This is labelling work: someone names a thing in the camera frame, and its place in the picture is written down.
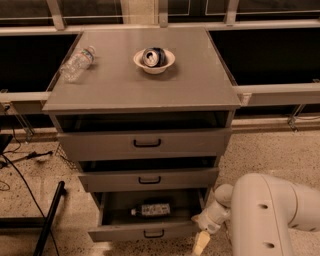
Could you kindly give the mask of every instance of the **metal pole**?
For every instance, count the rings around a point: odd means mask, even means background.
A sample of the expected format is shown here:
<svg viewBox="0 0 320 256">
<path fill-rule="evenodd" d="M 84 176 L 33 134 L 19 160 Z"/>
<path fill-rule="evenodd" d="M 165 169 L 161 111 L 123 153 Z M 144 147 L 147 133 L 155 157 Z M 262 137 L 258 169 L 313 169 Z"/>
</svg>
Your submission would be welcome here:
<svg viewBox="0 0 320 256">
<path fill-rule="evenodd" d="M 50 233 L 50 229 L 51 229 L 51 225 L 52 225 L 52 222 L 54 219 L 54 215 L 55 215 L 57 208 L 58 208 L 58 205 L 59 205 L 60 198 L 63 194 L 66 193 L 66 190 L 64 189 L 64 184 L 65 184 L 64 181 L 60 181 L 58 184 L 58 187 L 56 189 L 56 193 L 54 195 L 52 204 L 50 206 L 47 218 L 44 222 L 44 225 L 43 225 L 43 228 L 42 228 L 42 231 L 41 231 L 41 234 L 40 234 L 40 237 L 39 237 L 39 240 L 38 240 L 38 243 L 37 243 L 37 246 L 36 246 L 36 249 L 34 251 L 33 256 L 41 256 L 42 255 L 44 246 L 46 245 L 46 241 L 47 241 L 48 235 Z"/>
</svg>

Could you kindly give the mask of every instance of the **terrazzo floor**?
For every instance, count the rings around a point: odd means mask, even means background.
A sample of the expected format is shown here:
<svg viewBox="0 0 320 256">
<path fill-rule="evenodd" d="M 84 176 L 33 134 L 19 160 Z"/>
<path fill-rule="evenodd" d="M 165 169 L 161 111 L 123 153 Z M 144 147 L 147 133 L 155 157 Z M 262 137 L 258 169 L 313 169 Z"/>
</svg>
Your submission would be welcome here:
<svg viewBox="0 0 320 256">
<path fill-rule="evenodd" d="M 225 155 L 220 162 L 220 176 L 216 186 L 234 185 L 246 173 L 266 173 L 320 190 L 320 123 L 314 128 L 302 128 L 294 133 L 288 127 L 272 129 L 243 129 L 234 127 Z M 17 146 L 13 141 L 7 148 Z M 36 200 L 46 214 L 60 180 L 65 181 L 67 195 L 60 202 L 53 223 L 54 234 L 61 256 L 113 256 L 113 255 L 191 255 L 194 237 L 170 240 L 151 239 L 130 242 L 93 243 L 87 229 L 98 222 L 98 209 L 91 196 L 84 192 L 78 180 L 78 171 L 70 169 L 56 154 L 58 142 L 54 135 L 37 134 L 29 144 L 22 144 L 21 153 L 7 154 L 11 160 L 36 151 L 53 151 L 52 156 L 16 163 L 29 183 Z M 0 169 L 0 216 L 39 216 L 25 185 L 12 167 Z M 0 231 L 0 256 L 33 255 L 39 230 Z M 296 256 L 318 256 L 320 232 L 290 231 Z M 57 255 L 51 238 L 43 255 Z M 212 236 L 203 254 L 232 255 L 226 227 Z"/>
</svg>

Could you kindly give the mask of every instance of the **open drawer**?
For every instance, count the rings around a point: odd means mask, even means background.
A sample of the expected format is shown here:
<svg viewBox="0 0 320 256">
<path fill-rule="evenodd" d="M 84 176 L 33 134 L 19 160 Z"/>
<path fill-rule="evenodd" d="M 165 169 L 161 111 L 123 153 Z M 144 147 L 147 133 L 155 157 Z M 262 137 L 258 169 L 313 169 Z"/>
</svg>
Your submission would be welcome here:
<svg viewBox="0 0 320 256">
<path fill-rule="evenodd" d="M 213 185 L 218 168 L 190 168 L 84 173 L 79 179 L 86 192 L 204 188 Z"/>
<path fill-rule="evenodd" d="M 231 129 L 60 133 L 71 161 L 223 155 Z"/>
<path fill-rule="evenodd" d="M 137 204 L 168 202 L 167 217 L 141 218 L 130 215 Z M 198 227 L 191 217 L 204 207 L 198 189 L 104 193 L 97 228 L 89 230 L 94 242 L 193 236 Z"/>
</svg>

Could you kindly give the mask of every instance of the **cable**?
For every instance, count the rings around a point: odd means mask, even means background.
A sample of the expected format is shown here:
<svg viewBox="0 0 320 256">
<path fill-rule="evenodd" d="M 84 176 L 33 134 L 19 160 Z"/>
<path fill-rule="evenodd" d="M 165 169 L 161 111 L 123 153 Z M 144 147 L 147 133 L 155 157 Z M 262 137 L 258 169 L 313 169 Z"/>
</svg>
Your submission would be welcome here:
<svg viewBox="0 0 320 256">
<path fill-rule="evenodd" d="M 45 215 L 44 215 L 43 211 L 41 210 L 41 208 L 40 208 L 40 206 L 39 206 L 39 204 L 38 204 L 37 200 L 35 199 L 35 197 L 34 197 L 34 195 L 33 195 L 32 191 L 31 191 L 31 189 L 30 189 L 30 187 L 29 187 L 28 182 L 25 180 L 25 178 L 23 177 L 22 173 L 21 173 L 21 172 L 19 171 L 19 169 L 14 165 L 14 163 L 12 163 L 12 162 L 10 161 L 10 159 L 9 159 L 9 158 L 7 158 L 7 157 L 4 155 L 4 153 L 3 153 L 3 154 L 1 154 L 1 155 L 2 155 L 2 157 L 6 160 L 6 162 L 10 163 L 10 164 L 12 165 L 12 167 L 15 169 L 15 171 L 19 174 L 19 176 L 20 176 L 20 177 L 21 177 L 21 179 L 23 180 L 24 184 L 26 185 L 26 187 L 27 187 L 27 189 L 28 189 L 28 191 L 29 191 L 29 193 L 30 193 L 30 195 L 31 195 L 31 197 L 32 197 L 32 199 L 33 199 L 33 201 L 34 201 L 34 203 L 36 204 L 36 206 L 37 206 L 38 210 L 40 211 L 40 213 L 41 213 L 42 217 L 43 217 L 43 218 L 45 218 Z M 58 256 L 60 256 L 59 251 L 58 251 L 58 247 L 57 247 L 56 240 L 55 240 L 55 238 L 54 238 L 53 233 L 52 233 L 52 231 L 51 231 L 51 230 L 50 230 L 50 235 L 51 235 L 51 237 L 52 237 L 52 241 L 53 241 L 53 244 L 54 244 L 54 247 L 55 247 L 56 253 L 57 253 L 57 255 L 58 255 Z"/>
</svg>

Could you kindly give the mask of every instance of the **soda can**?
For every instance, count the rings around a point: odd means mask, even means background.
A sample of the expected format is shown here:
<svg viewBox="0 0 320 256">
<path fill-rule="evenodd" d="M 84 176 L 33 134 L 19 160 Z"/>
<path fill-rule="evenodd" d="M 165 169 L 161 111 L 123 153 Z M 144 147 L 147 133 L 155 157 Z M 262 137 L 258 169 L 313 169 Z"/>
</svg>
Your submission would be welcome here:
<svg viewBox="0 0 320 256">
<path fill-rule="evenodd" d="M 165 63 L 166 55 L 161 48 L 148 48 L 143 52 L 143 63 L 150 68 L 161 67 Z"/>
</svg>

